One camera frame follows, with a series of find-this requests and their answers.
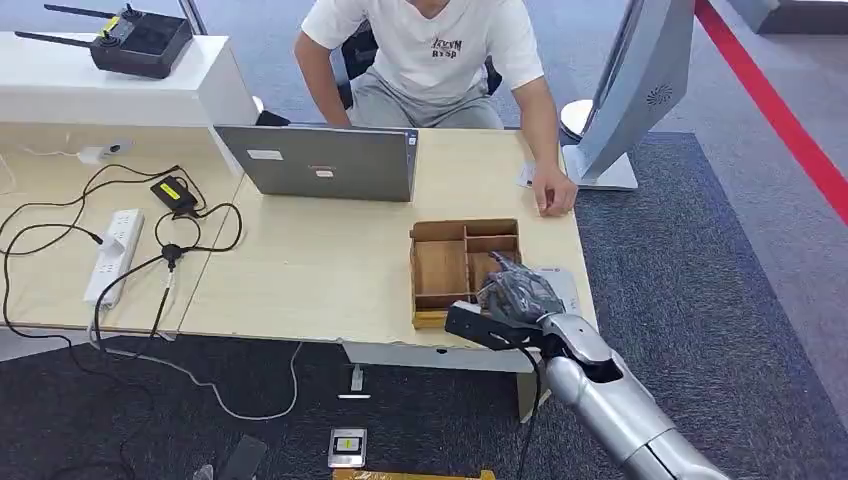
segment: power strip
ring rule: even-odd
[[[83,296],[86,303],[95,305],[103,290],[130,269],[143,224],[144,215],[141,214],[139,209],[119,210],[112,214],[112,222],[104,236],[104,245],[114,239],[120,244],[120,247],[116,246],[115,249],[100,251],[97,263],[94,264],[94,272],[91,274],[91,279],[88,281],[88,287]],[[103,297],[101,305],[113,307],[118,303],[123,286],[124,281],[122,280],[112,287],[109,293]]]

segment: wooden compartment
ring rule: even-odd
[[[443,328],[453,302],[476,302],[488,273],[500,270],[489,252],[521,261],[513,219],[419,222],[409,235],[415,328]]]

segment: robotic arm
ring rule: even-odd
[[[505,265],[503,259],[498,261]],[[504,267],[496,275],[517,272],[526,278],[530,271],[517,267],[513,272]],[[533,282],[547,284],[538,275],[529,275],[536,277]],[[482,313],[480,305],[456,302],[448,312],[445,330],[492,350],[538,348],[552,393],[577,414],[628,478],[729,480],[677,431],[621,356],[586,320],[550,311],[545,285],[541,290],[522,288],[521,282],[512,280],[490,281],[481,291],[488,291],[481,303],[487,305],[489,315]],[[532,316],[533,306],[547,313]],[[526,321],[528,311],[530,318],[537,318],[535,322]]]

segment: white t-shirt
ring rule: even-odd
[[[433,19],[408,0],[317,0],[301,28],[332,50],[366,19],[379,45],[374,69],[414,98],[462,96],[489,55],[510,90],[543,75],[522,0],[450,0]]]

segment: wooden desk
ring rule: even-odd
[[[529,371],[518,352],[413,329],[409,272],[415,222],[516,218],[525,263],[570,270],[596,325],[574,215],[540,218],[516,185],[528,158],[518,132],[422,130],[411,204],[263,196],[246,178],[246,237],[209,260],[180,332],[342,342],[362,363]]]
[[[71,133],[69,145],[65,135]],[[212,142],[206,128],[105,127],[83,125],[35,125],[0,123],[0,154],[17,177],[14,192],[0,195],[0,217],[5,218],[18,205],[32,201],[59,202],[76,198],[83,185],[99,167],[86,166],[73,157],[33,156],[18,145],[39,151],[65,149],[76,152],[82,145],[108,144],[116,138],[130,138],[135,144],[127,154],[113,157],[114,162],[144,171],[156,172],[179,164],[188,170],[206,195],[209,203],[231,201],[241,181],[233,176]],[[137,179],[119,169],[104,174],[102,180]],[[10,179],[0,169],[0,190]],[[140,208],[145,217],[133,265],[159,254],[160,247],[153,237],[153,226],[166,212],[162,203],[142,185],[110,185],[88,197],[80,225],[96,233],[103,232],[116,210]],[[40,222],[68,223],[73,220],[77,206],[66,208],[31,207],[10,222],[0,238],[5,247],[20,228]],[[224,220],[224,212],[201,222],[201,244],[211,245]],[[163,222],[163,240],[190,244],[196,233],[189,222]],[[21,237],[15,250],[43,244],[60,233],[59,229],[41,229]],[[15,325],[85,328],[92,320],[92,307],[82,296],[94,263],[97,248],[87,236],[72,232],[57,245],[34,255],[10,260],[12,291],[9,315]],[[160,329],[176,332],[183,318],[208,254],[194,252],[185,256],[176,273],[173,304],[167,308]],[[103,329],[122,332],[146,332],[152,327],[156,308],[162,297],[167,268],[164,263],[130,277],[124,285],[121,299],[103,317]]]

